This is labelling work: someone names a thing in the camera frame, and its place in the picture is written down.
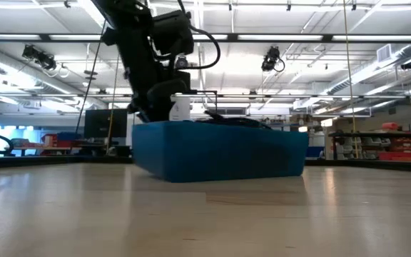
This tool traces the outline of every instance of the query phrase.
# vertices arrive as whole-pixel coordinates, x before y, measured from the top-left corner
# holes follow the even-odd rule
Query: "blue plastic bin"
[[[300,176],[308,135],[164,121],[133,128],[135,163],[170,182]]]

